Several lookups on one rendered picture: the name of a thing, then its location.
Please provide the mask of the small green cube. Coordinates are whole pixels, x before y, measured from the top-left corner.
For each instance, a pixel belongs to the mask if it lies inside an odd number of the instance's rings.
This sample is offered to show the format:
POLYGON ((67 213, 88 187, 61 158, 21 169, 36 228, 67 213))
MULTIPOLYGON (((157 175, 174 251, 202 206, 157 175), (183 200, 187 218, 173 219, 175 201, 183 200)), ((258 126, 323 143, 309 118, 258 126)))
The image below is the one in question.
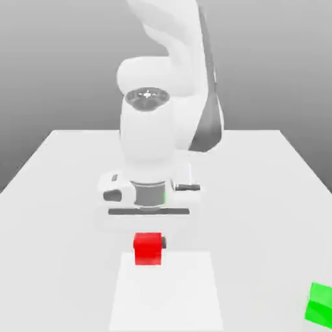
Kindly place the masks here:
POLYGON ((332 287, 312 282, 304 318, 332 329, 332 287))

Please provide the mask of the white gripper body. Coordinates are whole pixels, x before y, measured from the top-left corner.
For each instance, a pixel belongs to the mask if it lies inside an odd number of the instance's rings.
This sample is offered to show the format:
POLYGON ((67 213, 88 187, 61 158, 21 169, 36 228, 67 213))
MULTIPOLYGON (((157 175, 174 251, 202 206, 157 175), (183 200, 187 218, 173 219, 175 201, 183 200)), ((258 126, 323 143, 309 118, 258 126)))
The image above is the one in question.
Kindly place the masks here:
POLYGON ((150 210, 99 202, 94 207, 94 223, 98 230, 104 232, 172 233, 193 227, 200 217, 201 207, 199 200, 181 201, 150 210))

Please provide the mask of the small red cube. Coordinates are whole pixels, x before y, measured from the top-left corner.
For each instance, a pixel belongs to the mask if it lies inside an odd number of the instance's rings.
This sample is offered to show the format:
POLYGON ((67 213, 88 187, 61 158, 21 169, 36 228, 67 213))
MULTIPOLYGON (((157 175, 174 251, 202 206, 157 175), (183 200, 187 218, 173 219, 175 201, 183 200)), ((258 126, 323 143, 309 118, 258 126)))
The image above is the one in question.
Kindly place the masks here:
POLYGON ((161 265, 161 233, 136 233, 133 248, 136 265, 161 265))

